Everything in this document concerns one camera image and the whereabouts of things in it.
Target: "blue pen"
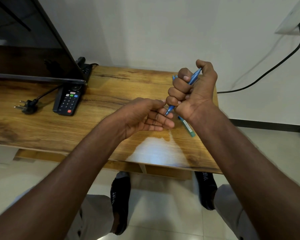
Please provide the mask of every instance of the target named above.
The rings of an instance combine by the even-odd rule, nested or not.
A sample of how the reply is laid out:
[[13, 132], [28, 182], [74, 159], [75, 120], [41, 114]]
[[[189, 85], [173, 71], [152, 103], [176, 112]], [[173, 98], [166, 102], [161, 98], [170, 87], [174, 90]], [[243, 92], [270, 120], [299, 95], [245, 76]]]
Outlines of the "blue pen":
[[[202, 70], [202, 68], [199, 68], [199, 70], [197, 70], [195, 73], [193, 73], [193, 75], [191, 76], [190, 81], [188, 82], [189, 85], [192, 85], [192, 84], [195, 83], [195, 81], [198, 79], [198, 76], [199, 76], [201, 70]], [[174, 109], [174, 107], [175, 106], [170, 105], [169, 108], [168, 108], [168, 110], [167, 110], [167, 112], [166, 112], [166, 114], [164, 116], [167, 116]]]

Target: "power cord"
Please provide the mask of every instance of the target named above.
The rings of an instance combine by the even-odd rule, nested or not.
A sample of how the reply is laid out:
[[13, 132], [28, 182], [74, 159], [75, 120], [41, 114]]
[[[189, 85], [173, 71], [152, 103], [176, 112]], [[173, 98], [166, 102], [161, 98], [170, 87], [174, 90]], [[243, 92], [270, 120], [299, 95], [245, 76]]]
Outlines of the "power cord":
[[56, 89], [62, 87], [63, 85], [64, 84], [60, 84], [60, 85], [50, 89], [49, 91], [45, 92], [44, 94], [40, 95], [39, 97], [35, 98], [34, 100], [27, 100], [26, 102], [20, 101], [20, 103], [24, 103], [24, 106], [18, 105], [18, 106], [14, 106], [14, 107], [16, 109], [21, 109], [22, 113], [25, 113], [26, 115], [31, 115], [38, 110], [37, 103], [38, 103], [39, 99], [41, 99], [42, 97], [46, 96], [47, 94], [55, 91]]
[[272, 72], [274, 69], [276, 69], [278, 66], [280, 66], [281, 64], [283, 64], [286, 60], [288, 60], [291, 56], [293, 56], [294, 53], [296, 53], [298, 50], [300, 49], [300, 43], [299, 45], [290, 53], [288, 54], [288, 56], [286, 56], [282, 61], [280, 61], [278, 64], [276, 64], [274, 67], [272, 67], [270, 70], [268, 70], [266, 73], [264, 73], [262, 76], [260, 76], [257, 80], [255, 80], [253, 83], [249, 84], [248, 86], [245, 86], [243, 88], [239, 88], [236, 90], [231, 90], [231, 91], [223, 91], [223, 92], [217, 92], [217, 93], [229, 93], [229, 92], [238, 92], [241, 90], [244, 90], [246, 88], [251, 87], [252, 85], [256, 84], [257, 82], [259, 82], [262, 78], [264, 78], [266, 75], [268, 75], [270, 72]]

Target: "wooden desk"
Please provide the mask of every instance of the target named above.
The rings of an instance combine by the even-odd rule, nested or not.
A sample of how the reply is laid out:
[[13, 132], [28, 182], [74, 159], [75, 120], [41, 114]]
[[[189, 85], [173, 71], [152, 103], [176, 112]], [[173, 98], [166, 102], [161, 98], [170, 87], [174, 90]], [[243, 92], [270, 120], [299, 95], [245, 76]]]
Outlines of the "wooden desk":
[[[0, 80], [0, 145], [66, 155], [99, 121], [134, 98], [165, 99], [172, 74], [175, 72], [95, 66], [72, 117], [52, 112], [55, 92], [40, 100], [33, 115], [13, 108], [20, 100], [32, 100], [55, 85]], [[216, 90], [213, 99], [217, 105]], [[191, 137], [176, 116], [174, 121], [172, 130], [134, 134], [117, 147], [110, 160], [221, 173], [199, 137]]]

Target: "television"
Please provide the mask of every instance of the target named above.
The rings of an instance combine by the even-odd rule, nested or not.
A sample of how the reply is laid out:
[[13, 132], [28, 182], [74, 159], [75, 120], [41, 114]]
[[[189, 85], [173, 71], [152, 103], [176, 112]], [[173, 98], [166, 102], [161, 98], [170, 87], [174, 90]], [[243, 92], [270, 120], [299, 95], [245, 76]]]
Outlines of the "television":
[[86, 84], [84, 60], [79, 67], [38, 0], [0, 0], [0, 78]]

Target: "foot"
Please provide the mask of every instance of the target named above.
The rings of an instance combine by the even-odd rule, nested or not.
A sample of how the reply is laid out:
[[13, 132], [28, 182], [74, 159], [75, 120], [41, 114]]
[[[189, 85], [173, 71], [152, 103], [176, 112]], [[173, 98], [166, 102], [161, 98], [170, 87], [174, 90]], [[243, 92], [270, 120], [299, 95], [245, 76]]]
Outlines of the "foot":
[[131, 191], [130, 176], [127, 172], [119, 172], [111, 185], [111, 203], [113, 215], [119, 215], [119, 224], [114, 232], [121, 235], [128, 224], [128, 204]]
[[207, 210], [214, 210], [213, 199], [218, 189], [213, 174], [209, 172], [195, 172], [199, 184], [200, 202]]

